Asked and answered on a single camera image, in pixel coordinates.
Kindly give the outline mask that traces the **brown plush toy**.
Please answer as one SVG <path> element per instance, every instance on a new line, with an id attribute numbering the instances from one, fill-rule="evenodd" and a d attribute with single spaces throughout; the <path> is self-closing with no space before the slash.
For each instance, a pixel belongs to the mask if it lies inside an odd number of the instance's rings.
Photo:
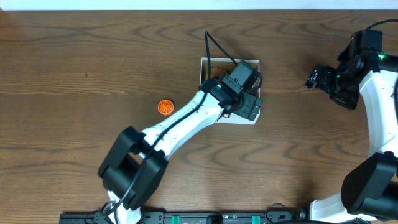
<path id="1" fill-rule="evenodd" d="M 215 66 L 212 65 L 210 72 L 211 72 L 211 78 L 214 78 L 223 73 L 227 73 L 228 75 L 231 73 L 229 67 L 221 65 L 215 65 Z"/>

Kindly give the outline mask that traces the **orange lattice ball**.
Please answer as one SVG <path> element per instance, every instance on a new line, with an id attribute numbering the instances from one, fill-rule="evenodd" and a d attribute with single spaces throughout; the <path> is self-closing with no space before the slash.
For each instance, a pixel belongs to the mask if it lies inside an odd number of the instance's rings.
<path id="1" fill-rule="evenodd" d="M 169 116 L 174 112 L 174 103 L 169 99 L 161 100 L 157 105 L 157 109 L 161 115 Z"/>

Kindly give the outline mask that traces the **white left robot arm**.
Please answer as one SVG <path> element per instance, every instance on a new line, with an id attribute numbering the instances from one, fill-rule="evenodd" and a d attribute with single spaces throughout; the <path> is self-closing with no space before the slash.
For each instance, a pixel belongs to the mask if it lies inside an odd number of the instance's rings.
<path id="1" fill-rule="evenodd" d="M 110 202 L 103 210 L 113 223 L 138 223 L 141 207 L 158 188 L 172 154 L 224 115 L 255 123 L 262 105 L 259 82 L 205 81 L 194 97 L 152 127 L 123 130 L 98 169 Z"/>

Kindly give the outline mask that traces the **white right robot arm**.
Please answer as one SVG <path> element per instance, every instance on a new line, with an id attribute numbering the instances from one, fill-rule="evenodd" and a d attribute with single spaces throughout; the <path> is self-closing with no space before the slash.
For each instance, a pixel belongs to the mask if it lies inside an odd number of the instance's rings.
<path id="1" fill-rule="evenodd" d="M 367 51 L 340 59 L 338 68 L 317 65 L 305 86 L 351 110 L 362 99 L 369 129 L 368 158 L 345 177 L 339 193 L 310 204 L 309 220 L 397 219 L 397 56 Z"/>

